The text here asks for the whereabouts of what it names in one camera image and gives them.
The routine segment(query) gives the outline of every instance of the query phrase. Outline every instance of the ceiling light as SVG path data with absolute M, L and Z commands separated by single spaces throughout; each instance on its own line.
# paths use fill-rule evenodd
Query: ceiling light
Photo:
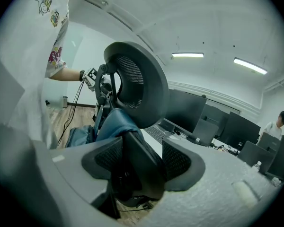
M 239 64 L 241 66 L 246 66 L 246 67 L 248 67 L 248 68 L 250 68 L 252 70 L 255 70 L 255 71 L 257 71 L 257 72 L 259 72 L 259 73 L 261 73 L 263 75 L 265 75 L 267 73 L 267 70 L 264 70 L 261 67 L 258 67 L 258 66 L 254 65 L 254 64 L 251 64 L 251 63 L 249 63 L 247 61 L 243 61 L 243 60 L 238 59 L 238 58 L 235 58 L 233 60 L 233 62 L 236 63 L 236 64 Z
M 204 57 L 203 53 L 173 53 L 173 57 Z

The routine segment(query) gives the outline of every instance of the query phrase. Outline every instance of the black wristwatch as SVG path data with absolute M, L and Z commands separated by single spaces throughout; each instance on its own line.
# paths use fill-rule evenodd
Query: black wristwatch
M 84 73 L 85 73 L 84 70 L 80 71 L 79 81 L 83 81 L 82 77 L 83 77 Z

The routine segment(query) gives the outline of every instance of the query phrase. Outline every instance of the chair headrest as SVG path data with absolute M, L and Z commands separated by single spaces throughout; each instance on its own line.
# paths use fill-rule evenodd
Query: chair headrest
M 104 51 L 121 79 L 116 106 L 124 109 L 141 129 L 160 122 L 167 112 L 169 88 L 157 60 L 133 42 L 115 42 Z

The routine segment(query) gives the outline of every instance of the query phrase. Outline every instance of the man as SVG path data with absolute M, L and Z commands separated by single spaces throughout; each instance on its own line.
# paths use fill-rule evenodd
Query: man
M 0 20 L 0 62 L 24 89 L 3 123 L 48 148 L 57 147 L 57 138 L 42 95 L 44 78 L 79 81 L 83 76 L 61 59 L 68 23 L 68 0 L 14 0 Z
M 267 126 L 265 127 L 264 131 L 262 132 L 262 134 L 259 138 L 259 142 L 260 142 L 264 132 L 271 135 L 271 136 L 274 136 L 274 137 L 276 137 L 280 140 L 281 136 L 282 136 L 281 127 L 283 125 L 284 125 L 284 111 L 282 111 L 280 113 L 278 120 L 276 122 L 270 122 L 270 123 L 267 124 Z

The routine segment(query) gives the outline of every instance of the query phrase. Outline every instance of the ceiling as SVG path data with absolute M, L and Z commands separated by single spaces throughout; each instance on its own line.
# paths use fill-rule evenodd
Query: ceiling
M 284 23 L 269 0 L 88 0 L 139 36 L 173 73 L 265 89 L 284 78 Z M 174 58 L 203 52 L 204 58 Z M 268 71 L 261 75 L 233 63 Z

